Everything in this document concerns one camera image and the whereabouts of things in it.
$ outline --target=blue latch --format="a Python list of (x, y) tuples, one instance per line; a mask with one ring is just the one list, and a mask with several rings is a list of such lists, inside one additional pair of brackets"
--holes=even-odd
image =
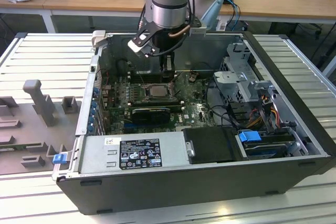
[(53, 164), (66, 164), (67, 163), (67, 154), (56, 154), (54, 155), (54, 158), (52, 159)]
[(242, 142), (261, 141), (261, 137), (257, 131), (243, 131), (239, 134)]

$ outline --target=copper pipe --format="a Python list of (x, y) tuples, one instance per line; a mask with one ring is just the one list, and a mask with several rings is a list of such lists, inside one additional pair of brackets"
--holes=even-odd
[(191, 28), (191, 26), (187, 25), (186, 27), (184, 27), (183, 29), (178, 31), (176, 34), (168, 34), (168, 36), (170, 38), (177, 38), (177, 37), (181, 36), (182, 34), (186, 33), (187, 31), (189, 31), (190, 28)]

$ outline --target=floor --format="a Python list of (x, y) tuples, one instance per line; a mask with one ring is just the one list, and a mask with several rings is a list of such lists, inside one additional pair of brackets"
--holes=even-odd
[[(46, 33), (44, 22), (39, 15), (20, 15), (20, 14), (3, 14), (1, 16), (8, 24), (9, 28), (0, 20), (0, 55), (4, 52), (7, 45), (14, 38), (14, 34), (18, 32), (28, 33)], [(89, 19), (87, 16), (54, 16), (54, 21), (58, 27), (59, 33), (90, 33), (94, 29), (104, 29), (108, 31), (135, 31), (138, 18), (130, 17), (93, 17), (94, 29), (90, 28)], [(248, 22), (248, 30), (254, 34), (267, 34), (270, 22)], [(316, 28), (309, 24), (301, 24), (296, 28), (290, 39), (296, 46), (310, 58), (320, 41), (329, 32), (332, 25), (322, 25), (322, 33), (318, 40), (316, 40), (314, 32)], [(289, 29), (289, 24), (281, 24), (277, 27), (279, 34), (285, 34)], [(325, 41), (320, 50), (316, 53), (313, 60), (315, 64), (320, 59), (328, 48), (336, 40), (336, 29), (331, 33)], [(330, 80), (336, 79), (336, 72), (334, 72)]]

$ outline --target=motherboard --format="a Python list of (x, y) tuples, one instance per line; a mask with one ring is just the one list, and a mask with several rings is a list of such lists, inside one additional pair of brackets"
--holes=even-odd
[(102, 87), (108, 134), (181, 131), (215, 126), (205, 105), (206, 80), (195, 72), (180, 72), (168, 83), (133, 83), (119, 77)]

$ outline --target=power supply label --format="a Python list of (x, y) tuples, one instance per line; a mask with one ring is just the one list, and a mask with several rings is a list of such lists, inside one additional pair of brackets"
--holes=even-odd
[(120, 141), (119, 167), (122, 170), (161, 167), (159, 139)]

